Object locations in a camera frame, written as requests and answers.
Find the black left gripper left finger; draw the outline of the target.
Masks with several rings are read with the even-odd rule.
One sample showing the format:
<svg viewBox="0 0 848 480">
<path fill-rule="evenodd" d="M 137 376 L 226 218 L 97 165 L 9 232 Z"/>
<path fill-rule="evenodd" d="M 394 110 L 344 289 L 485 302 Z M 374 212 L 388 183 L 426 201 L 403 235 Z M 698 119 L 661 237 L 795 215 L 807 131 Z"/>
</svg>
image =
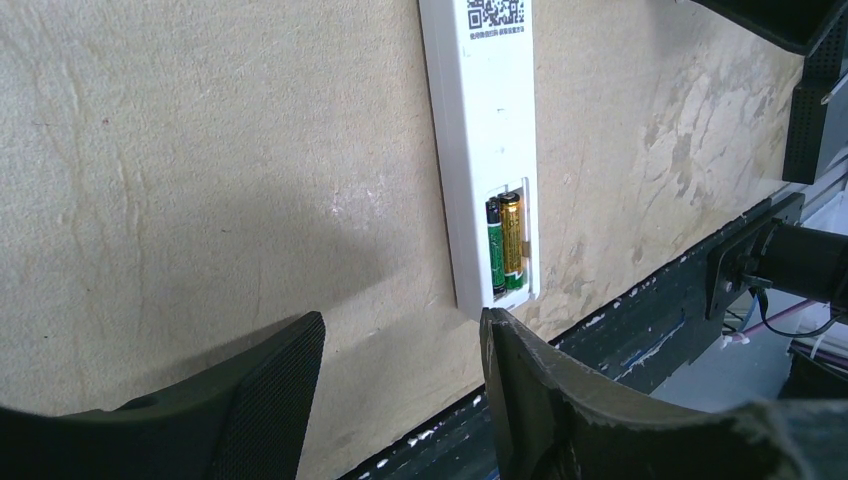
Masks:
<svg viewBox="0 0 848 480">
<path fill-rule="evenodd" d="M 111 411 L 1 410 L 4 479 L 294 479 L 322 364 L 313 311 Z"/>
</svg>

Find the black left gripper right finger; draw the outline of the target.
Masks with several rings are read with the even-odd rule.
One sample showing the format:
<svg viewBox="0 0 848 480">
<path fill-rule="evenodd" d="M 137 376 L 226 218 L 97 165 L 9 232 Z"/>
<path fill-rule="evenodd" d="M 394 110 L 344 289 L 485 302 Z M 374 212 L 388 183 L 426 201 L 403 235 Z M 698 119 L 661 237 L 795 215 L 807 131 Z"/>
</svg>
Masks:
<svg viewBox="0 0 848 480">
<path fill-rule="evenodd" d="M 484 309 L 485 390 L 503 479 L 843 479 L 842 400 L 706 413 L 619 384 Z"/>
</svg>

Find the gold battery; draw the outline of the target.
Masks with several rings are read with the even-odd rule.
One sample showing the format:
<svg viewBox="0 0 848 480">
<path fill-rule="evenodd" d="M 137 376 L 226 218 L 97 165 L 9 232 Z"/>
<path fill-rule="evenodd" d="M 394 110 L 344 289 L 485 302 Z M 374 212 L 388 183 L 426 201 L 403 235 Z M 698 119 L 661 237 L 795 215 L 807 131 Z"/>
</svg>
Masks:
<svg viewBox="0 0 848 480">
<path fill-rule="evenodd" d="M 503 232 L 503 262 L 507 290 L 519 290 L 523 286 L 522 251 L 522 205 L 517 192 L 506 192 L 498 196 Z"/>
</svg>

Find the green black battery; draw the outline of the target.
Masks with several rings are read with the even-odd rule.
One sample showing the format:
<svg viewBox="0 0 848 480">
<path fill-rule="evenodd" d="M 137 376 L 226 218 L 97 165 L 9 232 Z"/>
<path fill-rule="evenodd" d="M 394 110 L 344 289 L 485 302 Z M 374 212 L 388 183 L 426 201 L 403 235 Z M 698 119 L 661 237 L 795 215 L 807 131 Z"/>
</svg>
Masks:
<svg viewBox="0 0 848 480">
<path fill-rule="evenodd" d="M 500 215 L 500 203 L 497 197 L 490 197 L 486 204 L 487 235 L 491 268 L 493 295 L 498 297 L 506 291 L 506 277 L 503 259 L 503 231 Z"/>
</svg>

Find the white air conditioner remote control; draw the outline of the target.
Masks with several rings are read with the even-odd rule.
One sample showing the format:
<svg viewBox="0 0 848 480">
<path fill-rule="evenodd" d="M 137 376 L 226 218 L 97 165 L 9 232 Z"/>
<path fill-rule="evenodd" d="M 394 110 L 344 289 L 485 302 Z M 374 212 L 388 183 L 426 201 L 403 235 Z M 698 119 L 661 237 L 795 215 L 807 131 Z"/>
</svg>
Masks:
<svg viewBox="0 0 848 480">
<path fill-rule="evenodd" d="M 419 4 L 458 309 L 513 310 L 542 291 L 536 152 L 534 6 Z M 485 204 L 519 196 L 522 285 L 497 294 Z"/>
</svg>

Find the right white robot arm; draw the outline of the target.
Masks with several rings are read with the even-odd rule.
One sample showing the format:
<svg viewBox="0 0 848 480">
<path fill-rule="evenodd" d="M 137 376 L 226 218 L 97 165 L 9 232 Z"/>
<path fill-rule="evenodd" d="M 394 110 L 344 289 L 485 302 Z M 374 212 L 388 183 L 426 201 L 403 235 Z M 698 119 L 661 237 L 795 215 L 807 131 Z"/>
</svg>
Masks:
<svg viewBox="0 0 848 480">
<path fill-rule="evenodd" d="M 847 307 L 847 237 L 773 222 L 753 250 L 753 275 L 777 290 Z"/>
</svg>

